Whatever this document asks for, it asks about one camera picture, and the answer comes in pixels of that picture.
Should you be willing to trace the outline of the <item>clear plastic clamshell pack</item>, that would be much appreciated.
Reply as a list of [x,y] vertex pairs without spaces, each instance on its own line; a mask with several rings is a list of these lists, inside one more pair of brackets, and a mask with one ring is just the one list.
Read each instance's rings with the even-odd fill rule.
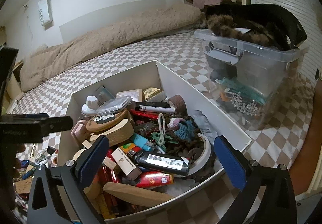
[[116,114],[123,111],[129,104],[132,103],[130,96],[124,96],[119,98],[111,99],[104,102],[98,109],[98,115],[104,116],[108,114]]

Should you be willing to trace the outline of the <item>clear plastic storage bin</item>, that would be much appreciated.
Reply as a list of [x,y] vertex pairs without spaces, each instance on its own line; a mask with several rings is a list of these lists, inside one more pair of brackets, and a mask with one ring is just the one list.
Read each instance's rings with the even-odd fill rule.
[[[262,128],[291,95],[306,48],[282,52],[215,36],[210,30],[197,30],[194,36],[202,44],[213,98],[245,128]],[[240,93],[247,102],[255,100],[261,107],[261,114],[250,116],[237,111],[230,102],[233,93]]]

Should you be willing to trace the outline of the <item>black lighter barcode label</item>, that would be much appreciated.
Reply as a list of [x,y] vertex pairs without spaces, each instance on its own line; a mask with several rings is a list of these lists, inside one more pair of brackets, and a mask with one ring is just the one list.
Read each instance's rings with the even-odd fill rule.
[[150,151],[130,150],[127,154],[136,165],[168,174],[187,176],[190,161],[187,158],[157,154]]

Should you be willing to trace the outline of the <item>wooden bedside shelf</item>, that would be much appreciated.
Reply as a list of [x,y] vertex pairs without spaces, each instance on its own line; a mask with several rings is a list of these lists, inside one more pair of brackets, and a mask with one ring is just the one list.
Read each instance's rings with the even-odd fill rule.
[[15,64],[11,78],[7,84],[3,100],[3,106],[6,113],[12,112],[17,103],[24,96],[24,92],[21,90],[20,85],[20,70],[23,64],[24,62],[22,60]]

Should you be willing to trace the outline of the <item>checkered bed sheet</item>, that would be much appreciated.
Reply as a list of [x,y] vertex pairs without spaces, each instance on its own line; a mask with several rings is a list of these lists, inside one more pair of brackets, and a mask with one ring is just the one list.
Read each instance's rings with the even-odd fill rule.
[[[14,112],[65,115],[73,92],[152,60],[158,60],[208,95],[201,42],[189,32],[140,41],[83,62],[26,92]],[[310,138],[313,93],[314,85],[298,75],[293,96],[286,99],[264,129],[248,131],[252,143],[246,155],[265,166],[285,163],[294,169],[295,160]],[[236,196],[237,190],[228,177],[222,176],[169,209],[139,217],[137,223],[217,223]]]

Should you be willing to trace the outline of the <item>white round jar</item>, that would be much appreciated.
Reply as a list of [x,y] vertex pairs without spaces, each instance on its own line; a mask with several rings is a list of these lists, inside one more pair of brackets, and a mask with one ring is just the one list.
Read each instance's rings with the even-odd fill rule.
[[86,103],[82,106],[82,114],[86,116],[97,115],[97,109],[99,108],[98,99],[95,96],[87,96]]

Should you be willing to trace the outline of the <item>white black lighter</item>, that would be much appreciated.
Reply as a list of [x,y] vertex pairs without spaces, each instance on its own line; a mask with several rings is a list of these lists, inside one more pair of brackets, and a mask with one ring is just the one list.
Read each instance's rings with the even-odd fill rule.
[[167,102],[137,102],[135,109],[142,112],[175,113],[175,108]]

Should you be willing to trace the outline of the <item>hanging white paper bag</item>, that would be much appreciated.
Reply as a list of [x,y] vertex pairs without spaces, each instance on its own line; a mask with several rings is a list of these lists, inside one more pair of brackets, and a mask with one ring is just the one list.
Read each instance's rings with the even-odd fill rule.
[[52,9],[50,0],[39,0],[38,1],[38,14],[41,25],[44,29],[52,26]]

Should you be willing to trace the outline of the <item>brown tape roll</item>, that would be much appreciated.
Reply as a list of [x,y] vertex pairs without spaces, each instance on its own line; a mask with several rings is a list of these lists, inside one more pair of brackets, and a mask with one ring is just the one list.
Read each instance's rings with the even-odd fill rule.
[[187,107],[184,99],[181,95],[175,95],[168,99],[168,103],[172,110],[172,114],[175,115],[187,115]]

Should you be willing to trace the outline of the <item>silver tiara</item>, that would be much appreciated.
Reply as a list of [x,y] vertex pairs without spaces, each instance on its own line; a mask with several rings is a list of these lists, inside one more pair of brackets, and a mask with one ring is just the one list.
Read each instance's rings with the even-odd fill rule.
[[242,114],[257,116],[261,114],[261,107],[255,100],[251,100],[251,102],[244,101],[240,93],[232,94],[232,98],[230,99],[231,104]]

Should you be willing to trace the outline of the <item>carved wooden plaque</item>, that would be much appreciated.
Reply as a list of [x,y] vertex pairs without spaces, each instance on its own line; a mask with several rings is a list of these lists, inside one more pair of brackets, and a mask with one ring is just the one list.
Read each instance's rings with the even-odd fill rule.
[[16,192],[18,194],[30,193],[33,177],[15,182]]

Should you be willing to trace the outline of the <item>beige duvet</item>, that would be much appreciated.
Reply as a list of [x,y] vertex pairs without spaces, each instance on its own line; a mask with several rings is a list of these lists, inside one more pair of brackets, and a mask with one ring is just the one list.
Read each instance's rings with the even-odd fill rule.
[[89,31],[65,44],[39,50],[24,60],[21,90],[27,92],[74,67],[118,47],[165,32],[194,26],[201,11],[188,4],[135,13],[106,27]]

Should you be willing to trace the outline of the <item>gold white small box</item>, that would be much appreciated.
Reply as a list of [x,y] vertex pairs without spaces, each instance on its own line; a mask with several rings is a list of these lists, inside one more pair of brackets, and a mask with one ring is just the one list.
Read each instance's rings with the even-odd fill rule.
[[143,92],[144,100],[148,101],[152,97],[154,97],[157,94],[161,93],[162,89],[155,88],[155,87],[150,87],[150,88],[147,88],[147,89],[143,90],[142,92]]

